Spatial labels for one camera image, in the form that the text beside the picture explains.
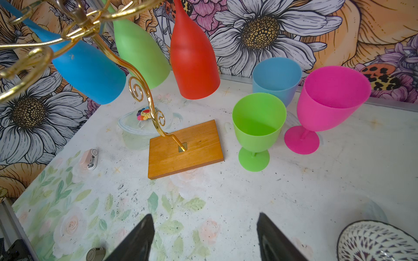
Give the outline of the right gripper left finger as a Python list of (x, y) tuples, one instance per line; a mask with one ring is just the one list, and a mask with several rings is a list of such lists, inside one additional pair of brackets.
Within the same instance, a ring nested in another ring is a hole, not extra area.
[(106, 261), (148, 261), (155, 235), (153, 218), (147, 214)]

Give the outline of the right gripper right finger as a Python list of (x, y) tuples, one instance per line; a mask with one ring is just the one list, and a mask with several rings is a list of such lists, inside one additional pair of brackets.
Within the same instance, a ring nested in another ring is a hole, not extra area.
[(259, 215), (257, 233), (262, 261), (308, 261), (265, 213)]

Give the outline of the cyan wine glass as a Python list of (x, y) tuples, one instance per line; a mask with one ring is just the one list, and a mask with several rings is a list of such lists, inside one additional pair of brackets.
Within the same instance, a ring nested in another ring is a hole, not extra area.
[(113, 102), (125, 87), (125, 73), (83, 40), (52, 63), (69, 84), (98, 104)]

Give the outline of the magenta wine glass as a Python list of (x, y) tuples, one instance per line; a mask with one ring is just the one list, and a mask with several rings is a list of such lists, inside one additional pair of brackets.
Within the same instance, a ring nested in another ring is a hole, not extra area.
[(347, 120), (371, 95), (371, 84), (360, 72), (342, 66), (316, 69), (306, 78), (297, 104), (300, 125), (284, 136), (298, 154), (312, 154), (320, 146), (318, 132)]

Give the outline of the light blue wine glass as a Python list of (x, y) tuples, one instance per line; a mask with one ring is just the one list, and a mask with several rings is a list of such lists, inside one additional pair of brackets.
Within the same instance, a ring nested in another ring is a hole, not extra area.
[(302, 69), (289, 58), (269, 58), (255, 66), (252, 79), (253, 93), (272, 94), (288, 106), (302, 79)]

